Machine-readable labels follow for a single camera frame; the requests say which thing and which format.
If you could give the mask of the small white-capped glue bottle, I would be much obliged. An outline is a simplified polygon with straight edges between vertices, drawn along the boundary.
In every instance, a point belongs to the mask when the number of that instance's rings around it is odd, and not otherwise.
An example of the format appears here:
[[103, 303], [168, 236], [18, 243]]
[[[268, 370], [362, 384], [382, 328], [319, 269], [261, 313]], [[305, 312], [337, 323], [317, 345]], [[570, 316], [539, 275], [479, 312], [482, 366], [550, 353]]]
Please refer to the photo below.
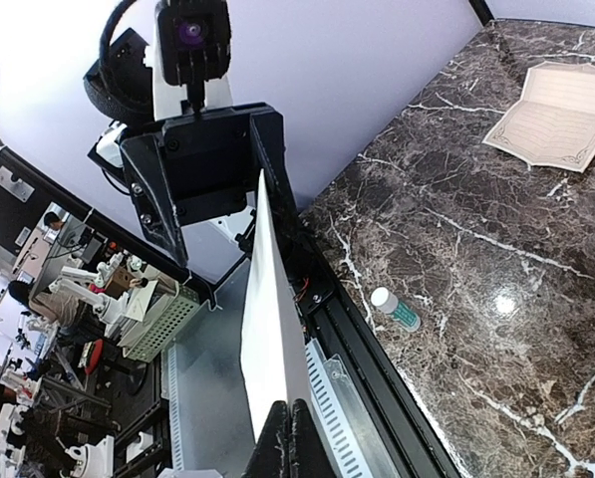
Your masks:
[[386, 287], [372, 292], [371, 303], [409, 333], [416, 332], [421, 326], [419, 316]]

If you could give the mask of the right black corner post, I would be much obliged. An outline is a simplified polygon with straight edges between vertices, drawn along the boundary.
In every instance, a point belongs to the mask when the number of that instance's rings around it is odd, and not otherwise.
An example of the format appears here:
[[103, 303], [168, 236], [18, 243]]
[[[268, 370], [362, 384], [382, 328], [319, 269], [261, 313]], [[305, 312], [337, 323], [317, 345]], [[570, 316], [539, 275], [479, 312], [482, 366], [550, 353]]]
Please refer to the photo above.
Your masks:
[[468, 0], [468, 3], [482, 26], [494, 20], [494, 15], [485, 0]]

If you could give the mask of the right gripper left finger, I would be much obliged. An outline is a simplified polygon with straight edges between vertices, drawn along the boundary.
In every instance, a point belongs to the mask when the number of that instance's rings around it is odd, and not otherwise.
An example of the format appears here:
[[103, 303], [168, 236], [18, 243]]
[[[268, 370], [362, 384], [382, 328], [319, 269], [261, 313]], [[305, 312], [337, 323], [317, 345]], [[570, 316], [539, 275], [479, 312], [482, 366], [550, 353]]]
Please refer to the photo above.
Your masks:
[[289, 411], [275, 401], [267, 415], [242, 478], [287, 478], [289, 472]]

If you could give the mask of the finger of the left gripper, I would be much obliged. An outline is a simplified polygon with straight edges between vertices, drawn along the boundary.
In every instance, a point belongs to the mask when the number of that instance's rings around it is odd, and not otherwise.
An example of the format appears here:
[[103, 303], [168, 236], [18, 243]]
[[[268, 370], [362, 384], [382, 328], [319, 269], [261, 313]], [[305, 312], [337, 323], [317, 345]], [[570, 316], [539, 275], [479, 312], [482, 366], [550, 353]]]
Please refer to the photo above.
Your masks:
[[300, 220], [285, 167], [283, 118], [279, 113], [250, 117], [251, 145], [264, 173], [273, 227], [280, 249], [291, 249], [298, 239]]
[[145, 238], [179, 267], [188, 253], [154, 134], [123, 134], [119, 149], [124, 176]]

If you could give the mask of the black front frame rail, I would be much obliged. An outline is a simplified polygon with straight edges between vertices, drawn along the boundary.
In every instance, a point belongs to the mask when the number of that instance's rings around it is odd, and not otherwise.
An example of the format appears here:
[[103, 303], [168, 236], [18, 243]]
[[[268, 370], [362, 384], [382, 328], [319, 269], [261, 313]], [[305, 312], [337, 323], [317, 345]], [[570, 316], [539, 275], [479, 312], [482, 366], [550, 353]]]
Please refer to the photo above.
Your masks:
[[306, 297], [298, 302], [307, 331], [327, 357], [342, 360], [399, 476], [458, 477], [454, 462], [306, 227], [293, 237], [287, 271], [292, 277], [302, 272], [309, 281]]

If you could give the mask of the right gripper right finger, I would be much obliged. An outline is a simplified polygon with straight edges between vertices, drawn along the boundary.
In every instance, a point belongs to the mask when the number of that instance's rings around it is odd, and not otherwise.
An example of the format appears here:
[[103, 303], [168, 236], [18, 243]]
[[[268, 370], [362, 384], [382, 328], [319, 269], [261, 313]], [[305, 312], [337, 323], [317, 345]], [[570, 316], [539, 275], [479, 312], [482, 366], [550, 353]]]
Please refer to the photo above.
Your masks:
[[290, 477], [335, 478], [334, 468], [305, 400], [296, 399], [293, 402], [290, 418]]

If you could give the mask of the white letter paper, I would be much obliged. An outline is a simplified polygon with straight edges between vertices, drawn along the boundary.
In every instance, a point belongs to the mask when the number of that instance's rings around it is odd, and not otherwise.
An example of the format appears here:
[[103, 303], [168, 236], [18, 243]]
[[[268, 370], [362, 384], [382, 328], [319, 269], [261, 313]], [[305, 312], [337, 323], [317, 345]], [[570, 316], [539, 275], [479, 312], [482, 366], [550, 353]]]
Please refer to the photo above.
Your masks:
[[257, 186], [240, 364], [255, 440], [275, 402], [291, 405], [311, 398], [303, 329], [279, 252], [264, 173]]

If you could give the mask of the beige lined stationery sheet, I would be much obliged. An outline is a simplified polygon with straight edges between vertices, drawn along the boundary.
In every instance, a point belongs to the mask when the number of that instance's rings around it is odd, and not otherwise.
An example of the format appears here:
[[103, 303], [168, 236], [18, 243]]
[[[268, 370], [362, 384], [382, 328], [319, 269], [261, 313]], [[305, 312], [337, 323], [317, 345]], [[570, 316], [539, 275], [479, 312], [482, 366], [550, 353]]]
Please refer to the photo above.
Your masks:
[[595, 157], [595, 66], [543, 62], [484, 144], [531, 166], [582, 173]]

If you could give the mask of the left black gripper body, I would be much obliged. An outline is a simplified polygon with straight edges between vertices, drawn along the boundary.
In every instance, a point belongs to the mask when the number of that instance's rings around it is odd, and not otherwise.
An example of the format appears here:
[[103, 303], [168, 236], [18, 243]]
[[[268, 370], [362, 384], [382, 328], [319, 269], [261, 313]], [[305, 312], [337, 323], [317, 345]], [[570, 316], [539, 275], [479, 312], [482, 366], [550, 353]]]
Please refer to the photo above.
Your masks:
[[155, 135], [182, 227], [245, 207], [263, 173], [251, 145], [250, 117], [258, 113], [280, 114], [264, 103], [222, 108], [128, 128], [120, 139]]

